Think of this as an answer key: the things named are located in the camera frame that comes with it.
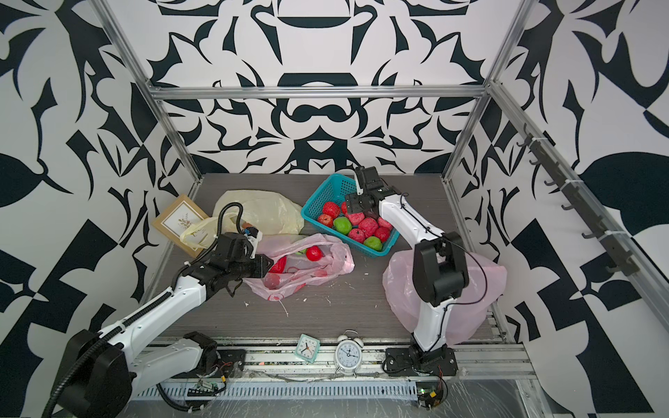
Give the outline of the red apple from bag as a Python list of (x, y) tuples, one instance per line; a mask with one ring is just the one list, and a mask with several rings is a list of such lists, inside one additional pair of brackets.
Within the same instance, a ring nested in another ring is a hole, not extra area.
[(366, 216), (362, 212), (358, 212), (357, 214), (352, 214), (351, 212), (349, 212), (346, 215), (346, 218), (348, 219), (348, 221), (351, 223), (352, 226), (358, 226), (366, 218)]

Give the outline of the red crinkled rear-bag apple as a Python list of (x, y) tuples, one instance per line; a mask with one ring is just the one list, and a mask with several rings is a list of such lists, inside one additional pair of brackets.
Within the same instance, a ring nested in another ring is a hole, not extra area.
[(283, 256), (278, 261), (275, 261), (275, 264), (271, 267), (269, 270), (270, 273), (277, 273), (277, 274), (282, 274), (286, 270), (286, 265), (287, 265), (287, 257)]

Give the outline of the small dark red apple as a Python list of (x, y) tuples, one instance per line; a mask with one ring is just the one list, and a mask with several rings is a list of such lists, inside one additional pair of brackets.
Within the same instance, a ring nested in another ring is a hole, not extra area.
[(374, 232), (374, 236), (378, 238), (381, 243), (385, 243), (390, 238), (390, 234), (391, 230), (383, 226), (379, 226)]

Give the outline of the yellow plastic bag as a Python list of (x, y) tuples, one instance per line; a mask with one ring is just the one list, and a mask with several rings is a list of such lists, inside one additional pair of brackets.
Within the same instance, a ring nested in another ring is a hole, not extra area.
[(225, 192), (214, 206), (214, 216), (191, 224), (179, 241), (194, 250), (206, 249), (214, 242), (221, 219), (223, 233), (236, 233), (240, 227), (253, 226), (264, 235), (299, 234), (304, 228), (302, 207), (276, 192), (233, 190)]

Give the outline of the smooth red apple with stem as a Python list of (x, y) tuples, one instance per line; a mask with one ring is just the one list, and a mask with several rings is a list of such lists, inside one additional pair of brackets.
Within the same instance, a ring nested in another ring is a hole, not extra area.
[(321, 214), (317, 221), (322, 224), (322, 226), (332, 228), (334, 226), (334, 218), (328, 214)]

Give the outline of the pink plastic bag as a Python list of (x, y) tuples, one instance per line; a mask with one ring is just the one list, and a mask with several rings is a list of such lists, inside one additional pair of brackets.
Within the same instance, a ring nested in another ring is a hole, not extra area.
[[(458, 305), (449, 310), (445, 325), (445, 340), (449, 345), (467, 341), (484, 323), (487, 311), (505, 291), (507, 269), (480, 254), (467, 256), (470, 284), (463, 289)], [(393, 254), (383, 273), (383, 287), (390, 309), (409, 332), (414, 332), (422, 300), (411, 278), (413, 252)]]
[[(324, 257), (317, 262), (309, 261), (306, 255), (296, 252), (318, 246)], [(282, 274), (268, 273), (263, 279), (244, 279), (252, 292), (267, 301), (282, 301), (303, 289), (318, 287), (352, 273), (355, 262), (347, 244), (331, 235), (271, 235), (259, 243), (258, 253), (274, 262), (287, 257), (286, 270)]]

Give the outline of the pink plastic bag front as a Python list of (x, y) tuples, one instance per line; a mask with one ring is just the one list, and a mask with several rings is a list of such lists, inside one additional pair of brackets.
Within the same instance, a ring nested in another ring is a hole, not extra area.
[[(445, 325), (445, 340), (449, 345), (467, 341), (484, 323), (487, 311), (505, 291), (507, 269), (480, 254), (467, 256), (470, 284), (463, 289), (458, 305), (449, 310)], [(414, 332), (422, 300), (411, 278), (413, 252), (393, 254), (383, 273), (383, 287), (390, 309), (409, 332)]]

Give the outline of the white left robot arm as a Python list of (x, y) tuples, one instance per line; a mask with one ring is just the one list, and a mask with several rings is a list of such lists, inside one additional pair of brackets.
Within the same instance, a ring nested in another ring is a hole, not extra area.
[(261, 239), (255, 227), (219, 233), (144, 306), (99, 331), (71, 337), (42, 415), (50, 417), (60, 406), (76, 417), (115, 417), (151, 386), (195, 369), (209, 370), (216, 344), (203, 334), (187, 335), (152, 355), (143, 352), (174, 322), (228, 290), (230, 282), (264, 278), (274, 263), (258, 254)]

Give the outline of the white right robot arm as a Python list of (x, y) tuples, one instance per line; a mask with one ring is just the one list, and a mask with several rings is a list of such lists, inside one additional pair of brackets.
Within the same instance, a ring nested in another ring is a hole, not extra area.
[(374, 167), (354, 173), (356, 192), (346, 196), (348, 211), (382, 218), (411, 246), (412, 282), (422, 301), (413, 340), (422, 353), (442, 348), (451, 310), (470, 283), (460, 236), (428, 222)]

